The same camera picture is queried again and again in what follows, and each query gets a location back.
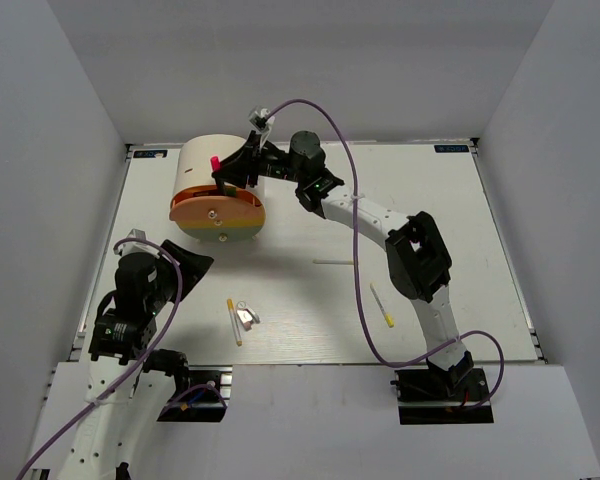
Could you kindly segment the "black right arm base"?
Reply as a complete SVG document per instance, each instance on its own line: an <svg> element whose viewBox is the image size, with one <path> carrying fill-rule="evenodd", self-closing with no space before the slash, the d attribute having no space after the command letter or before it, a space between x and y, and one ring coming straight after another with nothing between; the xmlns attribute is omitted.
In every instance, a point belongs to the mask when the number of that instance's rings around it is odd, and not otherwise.
<svg viewBox="0 0 600 480"><path fill-rule="evenodd" d="M486 376L474 368L457 390L448 393L428 369L394 372L390 385L397 396L401 425L492 424L494 416Z"/></svg>

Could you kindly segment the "blue label sticker left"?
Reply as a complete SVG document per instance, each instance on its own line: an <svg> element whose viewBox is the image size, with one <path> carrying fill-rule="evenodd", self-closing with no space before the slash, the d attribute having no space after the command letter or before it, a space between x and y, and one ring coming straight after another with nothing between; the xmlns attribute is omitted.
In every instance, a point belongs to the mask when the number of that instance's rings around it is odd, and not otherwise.
<svg viewBox="0 0 600 480"><path fill-rule="evenodd" d="M166 149L135 150L133 152L133 158L142 159L165 158L167 155Z"/></svg>

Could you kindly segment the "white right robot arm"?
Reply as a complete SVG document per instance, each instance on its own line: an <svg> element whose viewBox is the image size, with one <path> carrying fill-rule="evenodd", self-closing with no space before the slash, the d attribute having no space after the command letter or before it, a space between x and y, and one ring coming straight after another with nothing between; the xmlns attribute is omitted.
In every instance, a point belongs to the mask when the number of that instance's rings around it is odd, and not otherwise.
<svg viewBox="0 0 600 480"><path fill-rule="evenodd" d="M262 176L293 182L305 210L377 244L386 253L392 285L416 312L430 353L426 364L433 390L452 399L466 389L473 359L450 303L451 257L430 214L407 216L354 193L328 170L326 153L313 132L294 134L287 151L252 132L236 152L211 164L219 188L254 187Z"/></svg>

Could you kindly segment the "beige orange round organizer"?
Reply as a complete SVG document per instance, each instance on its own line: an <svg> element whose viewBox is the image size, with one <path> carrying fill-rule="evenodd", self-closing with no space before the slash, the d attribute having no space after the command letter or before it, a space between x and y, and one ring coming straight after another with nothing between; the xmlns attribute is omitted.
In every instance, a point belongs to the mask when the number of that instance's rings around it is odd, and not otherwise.
<svg viewBox="0 0 600 480"><path fill-rule="evenodd" d="M236 152L245 139L227 134L195 137L179 153L169 219L185 234L201 242L235 242L256 236L264 227L264 187L235 188L236 196L218 194L211 177L210 158L222 161ZM216 196L193 197L200 190L217 191Z"/></svg>

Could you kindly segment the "orange highlighter marker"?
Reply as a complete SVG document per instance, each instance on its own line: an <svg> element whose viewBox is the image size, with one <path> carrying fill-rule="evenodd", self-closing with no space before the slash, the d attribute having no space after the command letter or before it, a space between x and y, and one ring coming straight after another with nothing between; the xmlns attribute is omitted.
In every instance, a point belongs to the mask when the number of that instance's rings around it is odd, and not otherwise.
<svg viewBox="0 0 600 480"><path fill-rule="evenodd" d="M211 190L200 190L200 191L196 191L193 194L193 197L206 197L206 196L216 196L217 195L217 191L215 189L211 189Z"/></svg>

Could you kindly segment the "white pen yellow cap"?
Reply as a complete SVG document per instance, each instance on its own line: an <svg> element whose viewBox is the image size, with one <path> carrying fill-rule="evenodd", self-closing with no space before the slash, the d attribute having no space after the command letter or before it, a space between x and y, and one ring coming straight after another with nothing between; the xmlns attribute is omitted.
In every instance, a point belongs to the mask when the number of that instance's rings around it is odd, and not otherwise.
<svg viewBox="0 0 600 480"><path fill-rule="evenodd" d="M316 265L346 265L346 266L350 266L353 265L353 261L352 260L337 260L337 259L314 259L312 261L313 264Z"/></svg>

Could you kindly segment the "pink highlighter marker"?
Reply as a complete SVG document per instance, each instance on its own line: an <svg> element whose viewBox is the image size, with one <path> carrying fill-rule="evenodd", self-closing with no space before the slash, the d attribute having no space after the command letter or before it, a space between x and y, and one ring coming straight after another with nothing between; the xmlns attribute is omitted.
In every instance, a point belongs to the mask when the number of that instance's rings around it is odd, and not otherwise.
<svg viewBox="0 0 600 480"><path fill-rule="evenodd" d="M222 195L222 196L229 196L226 182L222 177L222 162L221 162L221 160L219 159L218 156L212 156L210 158L210 164L211 164L211 170L212 170L211 177L215 181L218 194Z"/></svg>

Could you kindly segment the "pink silver binder clip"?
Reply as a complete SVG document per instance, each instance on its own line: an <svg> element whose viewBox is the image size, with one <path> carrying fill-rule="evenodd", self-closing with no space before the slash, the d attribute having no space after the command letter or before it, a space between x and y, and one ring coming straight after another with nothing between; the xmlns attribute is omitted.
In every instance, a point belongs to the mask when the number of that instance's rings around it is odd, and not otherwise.
<svg viewBox="0 0 600 480"><path fill-rule="evenodd" d="M259 315L245 301L236 304L236 314L245 331L250 331L261 322Z"/></svg>

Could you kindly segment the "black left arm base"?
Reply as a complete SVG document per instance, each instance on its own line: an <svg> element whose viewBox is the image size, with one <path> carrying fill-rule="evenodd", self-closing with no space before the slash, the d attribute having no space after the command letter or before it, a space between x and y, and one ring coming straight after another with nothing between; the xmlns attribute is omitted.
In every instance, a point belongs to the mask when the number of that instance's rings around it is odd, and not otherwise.
<svg viewBox="0 0 600 480"><path fill-rule="evenodd" d="M231 366L190 366L158 422L220 423L231 396L232 374Z"/></svg>

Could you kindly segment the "blue label sticker right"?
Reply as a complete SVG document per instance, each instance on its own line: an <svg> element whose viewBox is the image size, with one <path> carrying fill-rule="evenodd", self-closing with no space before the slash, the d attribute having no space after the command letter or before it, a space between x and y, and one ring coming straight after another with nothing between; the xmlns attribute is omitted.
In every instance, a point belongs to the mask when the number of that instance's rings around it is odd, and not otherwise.
<svg viewBox="0 0 600 480"><path fill-rule="evenodd" d="M467 145L456 144L436 144L434 146L436 153L469 153L470 149Z"/></svg>

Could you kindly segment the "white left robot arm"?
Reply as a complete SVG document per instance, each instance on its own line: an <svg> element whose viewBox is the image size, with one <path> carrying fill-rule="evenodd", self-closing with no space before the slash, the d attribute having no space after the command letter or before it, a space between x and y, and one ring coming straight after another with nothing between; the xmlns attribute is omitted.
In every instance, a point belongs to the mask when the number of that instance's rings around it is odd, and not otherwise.
<svg viewBox="0 0 600 480"><path fill-rule="evenodd" d="M129 479L167 401L185 396L184 353L158 348L157 316L181 301L213 264L166 240L119 243L115 287L101 301L88 348L87 412L58 474L61 479Z"/></svg>

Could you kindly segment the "blue label sticker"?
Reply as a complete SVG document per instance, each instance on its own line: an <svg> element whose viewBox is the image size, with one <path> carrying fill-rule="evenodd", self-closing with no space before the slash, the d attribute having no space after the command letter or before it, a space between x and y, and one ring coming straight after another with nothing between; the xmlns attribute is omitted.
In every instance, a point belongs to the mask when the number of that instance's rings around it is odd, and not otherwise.
<svg viewBox="0 0 600 480"><path fill-rule="evenodd" d="M434 146L436 153L469 153L470 149L467 145L456 144L436 144Z"/></svg>
<svg viewBox="0 0 600 480"><path fill-rule="evenodd" d="M166 149L135 150L133 152L133 158L142 159L165 158L167 155Z"/></svg>

